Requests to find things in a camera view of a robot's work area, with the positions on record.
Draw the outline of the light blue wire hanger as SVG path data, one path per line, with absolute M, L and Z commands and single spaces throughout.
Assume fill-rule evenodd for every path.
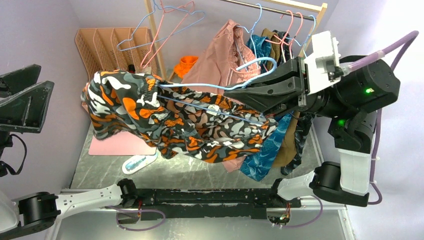
M 214 84 L 209 84 L 209 83 L 158 84 L 158 87 L 160 87 L 160 88 L 210 87 L 210 88 L 215 88 L 215 89 L 221 89 L 221 90 L 224 90 L 224 91 L 232 91 L 232 90 L 236 90 L 236 89 L 245 89 L 254 80 L 256 80 L 256 79 L 258 79 L 260 77 L 265 77 L 265 76 L 268 76 L 268 75 L 272 74 L 277 69 L 277 61 L 274 60 L 271 57 L 259 57 L 259 58 L 255 58 L 254 60 L 248 61 L 247 63 L 245 63 L 245 64 L 243 64 L 243 65 L 241 65 L 241 66 L 239 66 L 239 67 L 236 68 L 236 70 L 241 70 L 243 68 L 247 68 L 248 66 L 250 66 L 250 65 L 252 65 L 254 63 L 261 62 L 261 61 L 271 62 L 273 64 L 271 70 L 268 70 L 267 72 L 265 72 L 263 74 L 259 74 L 257 76 L 254 76 L 254 77 L 248 79 L 247 81 L 245 81 L 243 83 L 239 83 L 239 84 L 236 84 L 236 85 L 231 86 L 231 87 L 224 87 L 224 86 L 219 86 L 219 85 L 214 85 Z M 176 100 L 176 99 L 173 99 L 173 98 L 164 97 L 164 96 L 160 96 L 160 97 L 163 98 L 163 99 L 175 101 L 175 102 L 178 102 L 178 103 L 183 103 L 185 105 L 188 105 L 188 106 L 191 106 L 191 107 L 195 107 L 195 108 L 198 108 L 198 109 L 210 111 L 210 112 L 213 112 L 213 113 L 216 113 L 216 114 L 220 114 L 220 115 L 224 115 L 224 116 L 227 116 L 227 117 L 232 117 L 232 118 L 237 119 L 237 120 L 246 121 L 248 123 L 260 124 L 258 121 L 253 121 L 253 120 L 249 120 L 249 119 L 246 119 L 246 118 L 242 118 L 242 117 L 238 117 L 238 116 L 235 116 L 235 115 L 231 115 L 231 114 L 228 114 L 228 113 L 225 113 L 225 112 L 208 109 L 208 108 L 201 107 L 199 105 L 195 105 L 195 104 L 192 104 L 192 103 L 187 103 L 187 102 L 179 101 L 179 100 Z

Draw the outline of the orange camouflage shorts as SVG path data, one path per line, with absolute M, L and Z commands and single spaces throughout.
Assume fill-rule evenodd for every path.
M 279 125 L 223 95 L 144 73 L 98 71 L 80 98 L 96 139 L 129 132 L 165 159 L 183 154 L 213 164 L 253 155 Z

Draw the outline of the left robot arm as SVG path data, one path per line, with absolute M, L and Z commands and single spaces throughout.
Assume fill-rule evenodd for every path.
M 38 82 L 42 67 L 32 64 L 0 76 L 0 150 L 13 146 L 19 133 L 39 134 L 45 123 L 54 82 Z M 108 187 L 74 194 L 36 192 L 10 199 L 0 194 L 0 238 L 12 240 L 52 227 L 72 215 L 103 207 L 134 207 L 134 182 L 122 179 Z

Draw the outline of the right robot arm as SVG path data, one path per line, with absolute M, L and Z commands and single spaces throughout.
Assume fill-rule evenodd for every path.
M 276 180 L 269 197 L 275 207 L 312 195 L 358 207 L 369 203 L 378 110 L 397 101 L 400 80 L 381 59 L 369 62 L 363 55 L 352 55 L 341 61 L 344 66 L 358 63 L 359 68 L 343 75 L 341 67 L 331 66 L 323 75 L 329 87 L 315 93 L 312 85 L 319 78 L 313 74 L 313 65 L 301 57 L 282 63 L 245 87 L 224 92 L 267 117 L 298 111 L 331 120 L 328 133 L 339 162 L 325 161 L 305 175 Z

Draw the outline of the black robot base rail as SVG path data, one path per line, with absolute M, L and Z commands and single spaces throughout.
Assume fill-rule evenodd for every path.
M 141 214 L 143 220 L 153 220 L 160 213 L 164 213 L 167 219 L 250 217 L 265 220 L 267 211 L 299 208 L 301 201 L 299 198 L 284 200 L 270 188 L 138 188 L 133 193 L 124 194 L 117 206 L 147 210 Z

